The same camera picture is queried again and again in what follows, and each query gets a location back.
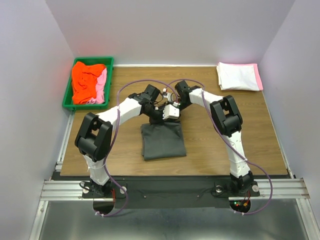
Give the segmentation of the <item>grey t shirt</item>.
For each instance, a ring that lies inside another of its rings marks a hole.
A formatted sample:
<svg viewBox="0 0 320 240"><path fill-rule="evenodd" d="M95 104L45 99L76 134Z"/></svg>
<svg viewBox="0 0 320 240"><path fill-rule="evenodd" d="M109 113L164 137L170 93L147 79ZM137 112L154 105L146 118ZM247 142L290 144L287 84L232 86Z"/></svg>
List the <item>grey t shirt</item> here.
<svg viewBox="0 0 320 240"><path fill-rule="evenodd" d="M187 155L181 122L145 123L140 126L140 131L142 136L141 155L145 161Z"/></svg>

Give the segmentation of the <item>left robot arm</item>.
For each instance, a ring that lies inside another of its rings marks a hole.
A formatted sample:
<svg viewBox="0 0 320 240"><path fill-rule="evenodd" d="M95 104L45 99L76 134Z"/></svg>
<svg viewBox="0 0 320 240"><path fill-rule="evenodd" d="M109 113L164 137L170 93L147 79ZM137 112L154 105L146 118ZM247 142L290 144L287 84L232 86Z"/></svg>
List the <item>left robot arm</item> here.
<svg viewBox="0 0 320 240"><path fill-rule="evenodd" d="M155 109L161 91L149 84L141 93L132 93L117 106L109 110L85 115L77 136L75 146L83 155L90 173L91 190L100 197L111 193L112 184L106 172L106 157L110 153L119 126L131 118L145 114L156 120L162 119L162 112Z"/></svg>

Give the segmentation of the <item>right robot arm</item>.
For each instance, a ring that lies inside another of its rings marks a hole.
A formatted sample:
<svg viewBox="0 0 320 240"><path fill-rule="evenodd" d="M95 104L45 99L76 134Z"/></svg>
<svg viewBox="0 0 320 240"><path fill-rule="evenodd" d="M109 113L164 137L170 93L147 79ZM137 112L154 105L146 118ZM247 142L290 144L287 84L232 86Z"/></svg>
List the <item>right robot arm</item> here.
<svg viewBox="0 0 320 240"><path fill-rule="evenodd" d="M200 86L189 86L185 80L174 86L179 96L181 110L196 104L206 109L213 127L226 145L230 164L230 189L235 195L242 195L251 189L254 177L247 164L242 144L243 118L235 99L205 91Z"/></svg>

